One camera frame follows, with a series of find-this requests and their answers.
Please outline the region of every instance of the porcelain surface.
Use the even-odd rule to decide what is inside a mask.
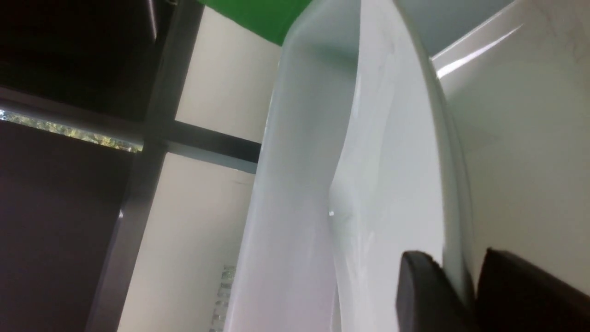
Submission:
[[[463,295],[457,173],[444,99],[395,2],[363,0],[348,131],[330,188],[342,331],[397,331],[401,255],[443,262]]]
[[[337,329],[328,190],[355,90],[359,8],[315,0],[283,44],[225,332]]]
[[[590,294],[590,1],[516,1],[433,62],[471,197],[464,253],[488,247]]]

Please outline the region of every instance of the green wall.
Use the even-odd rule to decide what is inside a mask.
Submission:
[[[311,0],[199,0],[277,45]]]

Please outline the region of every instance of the beige wall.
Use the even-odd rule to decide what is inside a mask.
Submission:
[[[205,8],[176,120],[261,142],[280,53]]]
[[[237,263],[254,176],[166,156],[119,332],[208,331]]]

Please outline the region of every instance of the white wall panel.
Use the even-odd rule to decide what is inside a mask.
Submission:
[[[280,53],[205,8],[176,120],[261,142]]]
[[[237,263],[253,182],[166,156],[119,332],[209,330],[224,265]]]

